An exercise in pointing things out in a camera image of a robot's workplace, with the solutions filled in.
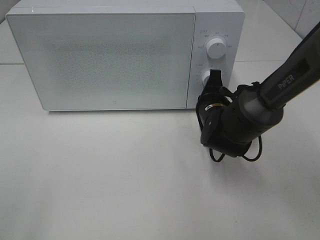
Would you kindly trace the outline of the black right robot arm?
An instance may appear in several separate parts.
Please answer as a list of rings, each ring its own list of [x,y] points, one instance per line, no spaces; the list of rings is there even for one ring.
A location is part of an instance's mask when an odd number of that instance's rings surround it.
[[[223,86],[221,71],[210,70],[195,108],[201,144],[216,163],[226,155],[258,160],[263,150],[261,135],[281,122],[287,102],[319,79],[318,24],[263,82],[240,84],[231,92]]]

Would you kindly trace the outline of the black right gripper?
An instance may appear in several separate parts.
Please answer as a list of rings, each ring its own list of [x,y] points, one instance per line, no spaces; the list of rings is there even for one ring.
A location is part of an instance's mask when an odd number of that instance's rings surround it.
[[[223,86],[222,71],[210,69],[196,105],[200,143],[208,148],[234,148],[235,115],[227,97],[232,93]]]

